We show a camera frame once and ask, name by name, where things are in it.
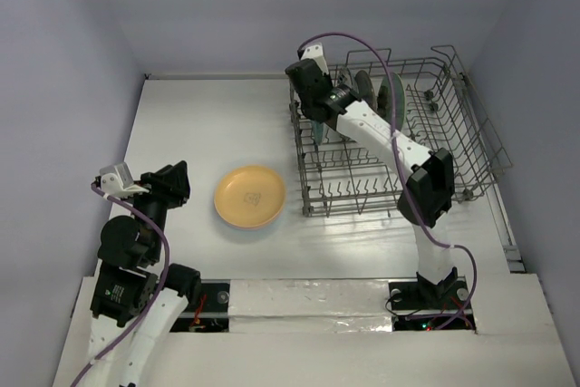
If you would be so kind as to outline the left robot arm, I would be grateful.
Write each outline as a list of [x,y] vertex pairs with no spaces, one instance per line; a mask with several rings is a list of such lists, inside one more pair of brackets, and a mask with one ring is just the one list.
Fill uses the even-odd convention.
[[141,386],[172,325],[200,299],[199,271],[171,262],[165,234],[169,211],[189,200],[188,165],[134,179],[122,162],[100,169],[91,189],[126,212],[101,229],[87,362],[72,385]]

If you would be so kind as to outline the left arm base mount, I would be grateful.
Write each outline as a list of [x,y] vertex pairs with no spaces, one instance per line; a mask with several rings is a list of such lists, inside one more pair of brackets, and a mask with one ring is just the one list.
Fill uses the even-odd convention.
[[171,326],[172,333],[227,333],[230,282],[204,280],[198,300],[190,304]]

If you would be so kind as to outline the white plate red teal pattern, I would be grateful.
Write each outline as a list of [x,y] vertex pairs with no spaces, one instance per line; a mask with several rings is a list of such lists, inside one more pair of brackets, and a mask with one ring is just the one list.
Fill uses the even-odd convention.
[[311,121],[314,144],[320,146],[326,137],[326,125],[320,121]]

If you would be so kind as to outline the yellow plate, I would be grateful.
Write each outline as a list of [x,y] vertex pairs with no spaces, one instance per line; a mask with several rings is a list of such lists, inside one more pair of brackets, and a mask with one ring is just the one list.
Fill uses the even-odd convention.
[[285,182],[266,166],[239,167],[219,181],[213,201],[219,217],[230,226],[260,229],[273,223],[284,210]]

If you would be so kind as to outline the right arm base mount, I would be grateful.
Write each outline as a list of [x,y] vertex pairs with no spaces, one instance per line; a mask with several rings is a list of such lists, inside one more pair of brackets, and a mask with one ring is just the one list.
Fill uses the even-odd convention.
[[395,332],[477,330],[464,276],[447,280],[442,293],[430,290],[430,283],[422,283],[417,276],[389,282],[384,308]]

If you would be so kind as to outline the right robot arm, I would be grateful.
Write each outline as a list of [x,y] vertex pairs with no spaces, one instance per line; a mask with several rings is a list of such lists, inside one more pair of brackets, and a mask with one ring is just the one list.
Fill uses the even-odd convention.
[[441,240],[455,192],[451,154],[394,131],[357,90],[345,83],[334,86],[313,59],[291,64],[285,74],[306,118],[355,140],[398,173],[403,193],[397,209],[413,225],[418,251],[417,296],[428,307],[441,305],[458,276],[450,245]]

